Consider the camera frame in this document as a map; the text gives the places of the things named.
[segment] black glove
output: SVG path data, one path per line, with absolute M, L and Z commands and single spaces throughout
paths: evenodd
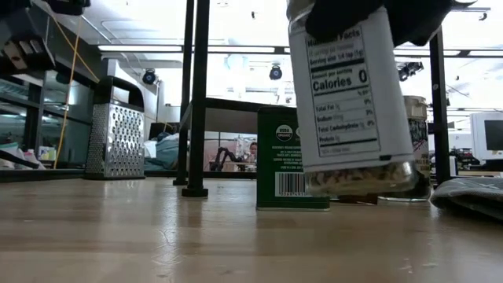
M 317 40 L 329 41 L 384 6 L 395 46 L 405 42 L 423 46 L 436 34 L 453 7 L 463 8 L 473 3 L 461 4 L 454 0 L 316 0 L 307 18 L 306 30 Z

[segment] cloth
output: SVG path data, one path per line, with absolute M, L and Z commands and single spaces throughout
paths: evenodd
M 503 221 L 503 178 L 455 178 L 431 196 L 438 208 L 468 208 Z

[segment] ceiling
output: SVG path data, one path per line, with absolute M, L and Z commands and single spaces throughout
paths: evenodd
M 185 1 L 93 0 L 92 4 L 84 14 L 86 22 L 81 28 L 81 36 L 89 44 L 183 44 Z M 480 20 L 482 13 L 448 15 L 442 25 L 444 47 L 503 50 L 503 33 L 500 32 L 503 2 L 479 0 L 473 7 L 486 7 L 491 11 L 485 20 Z M 285 11 L 285 0 L 211 0 L 209 44 L 287 46 Z M 77 17 L 60 15 L 58 20 L 67 28 L 77 30 Z M 109 56 L 118 57 L 121 66 L 129 73 L 140 72 L 143 68 L 179 68 L 181 71 L 182 67 L 181 54 L 129 53 L 127 61 L 120 54 Z M 245 66 L 229 67 L 227 56 L 210 54 L 208 69 L 213 72 L 208 72 L 208 89 L 212 89 L 215 95 L 238 88 L 261 92 L 272 89 L 272 93 L 279 89 L 286 95 L 292 92 L 292 67 L 288 56 L 245 57 Z M 401 83 L 402 91 L 424 96 L 430 101 L 429 61 L 427 58 L 421 61 L 424 70 Z M 284 73 L 281 83 L 271 82 L 268 78 L 270 67 L 275 63 L 281 64 Z M 503 59 L 446 59 L 445 69 L 452 106 L 503 108 L 503 99 L 496 95 L 503 79 Z

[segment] metal grater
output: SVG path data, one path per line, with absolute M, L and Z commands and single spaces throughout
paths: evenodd
M 117 80 L 119 79 L 113 77 L 112 83 L 116 83 Z M 96 94 L 103 96 L 99 89 L 100 87 L 97 88 L 95 96 Z M 144 178 L 145 114 L 140 111 L 143 109 L 143 104 L 138 107 L 113 99 L 108 103 L 100 103 L 103 102 L 102 99 L 98 99 L 97 102 L 93 110 L 85 178 Z

